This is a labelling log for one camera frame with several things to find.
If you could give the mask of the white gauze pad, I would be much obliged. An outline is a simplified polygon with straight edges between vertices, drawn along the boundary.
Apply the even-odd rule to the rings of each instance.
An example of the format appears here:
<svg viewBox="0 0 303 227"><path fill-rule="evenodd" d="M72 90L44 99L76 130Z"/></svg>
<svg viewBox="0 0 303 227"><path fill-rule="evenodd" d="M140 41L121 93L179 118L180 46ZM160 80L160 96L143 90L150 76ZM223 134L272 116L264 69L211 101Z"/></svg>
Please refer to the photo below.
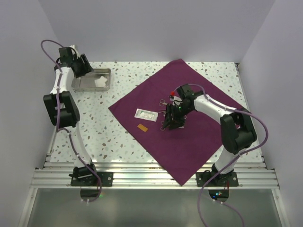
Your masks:
<svg viewBox="0 0 303 227"><path fill-rule="evenodd" d="M95 82L96 87L105 87L104 76L101 76L100 78L95 79L94 82Z"/></svg>
<svg viewBox="0 0 303 227"><path fill-rule="evenodd" d="M108 78L104 77L104 84L105 84L105 86L107 85L107 82L108 82Z"/></svg>

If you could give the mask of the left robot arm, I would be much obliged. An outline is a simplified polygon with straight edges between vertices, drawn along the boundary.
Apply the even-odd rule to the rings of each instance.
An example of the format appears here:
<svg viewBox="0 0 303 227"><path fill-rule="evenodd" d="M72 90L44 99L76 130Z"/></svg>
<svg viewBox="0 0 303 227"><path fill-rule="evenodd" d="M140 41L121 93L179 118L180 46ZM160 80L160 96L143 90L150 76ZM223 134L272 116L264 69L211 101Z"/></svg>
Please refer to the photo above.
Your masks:
<svg viewBox="0 0 303 227"><path fill-rule="evenodd" d="M74 160L71 184L92 186L98 181L98 173L80 135L80 112L71 94L72 81L92 72L92 67L75 45L59 48L54 63L55 83L50 94L43 97L44 105L56 131L65 131L70 141Z"/></svg>

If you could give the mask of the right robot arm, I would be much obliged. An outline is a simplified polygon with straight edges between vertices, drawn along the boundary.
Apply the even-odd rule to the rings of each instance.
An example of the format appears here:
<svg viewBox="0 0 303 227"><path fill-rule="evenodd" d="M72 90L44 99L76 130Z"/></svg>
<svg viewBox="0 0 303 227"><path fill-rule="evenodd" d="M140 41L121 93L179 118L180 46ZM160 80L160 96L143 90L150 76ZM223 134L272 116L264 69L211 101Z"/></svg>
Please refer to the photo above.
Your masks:
<svg viewBox="0 0 303 227"><path fill-rule="evenodd" d="M186 115L192 111L200 112L220 125L223 151L213 164L211 171L204 171L201 179L215 185L223 185L232 176L235 163L242 151L251 147L257 140L251 114L246 109L226 106L206 94L204 89L194 91L191 84L179 86L179 95L170 96L171 103L166 105L162 130L182 128Z"/></svg>

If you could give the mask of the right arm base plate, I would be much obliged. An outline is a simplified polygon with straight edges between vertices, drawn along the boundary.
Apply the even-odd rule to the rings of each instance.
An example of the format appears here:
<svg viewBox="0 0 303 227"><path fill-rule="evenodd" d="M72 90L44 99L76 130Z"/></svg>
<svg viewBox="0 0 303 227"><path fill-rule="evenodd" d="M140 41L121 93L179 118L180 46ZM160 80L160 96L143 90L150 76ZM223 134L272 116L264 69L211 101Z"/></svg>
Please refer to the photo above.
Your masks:
<svg viewBox="0 0 303 227"><path fill-rule="evenodd" d="M198 187L202 187L209 179L215 175L214 171L196 172L196 183ZM234 171L227 174L219 174L212 179L206 187L238 187L238 177Z"/></svg>

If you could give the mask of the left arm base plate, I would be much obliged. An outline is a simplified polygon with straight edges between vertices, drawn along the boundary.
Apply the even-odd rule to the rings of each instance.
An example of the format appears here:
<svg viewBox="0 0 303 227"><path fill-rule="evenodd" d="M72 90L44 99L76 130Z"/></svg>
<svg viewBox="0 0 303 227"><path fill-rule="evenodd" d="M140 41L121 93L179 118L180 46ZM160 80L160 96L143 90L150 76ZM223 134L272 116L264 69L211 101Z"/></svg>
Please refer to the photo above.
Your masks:
<svg viewBox="0 0 303 227"><path fill-rule="evenodd" d="M89 170L87 167L75 167L69 174L71 186L89 187L102 186L111 187L113 184L113 172L96 171L95 168Z"/></svg>

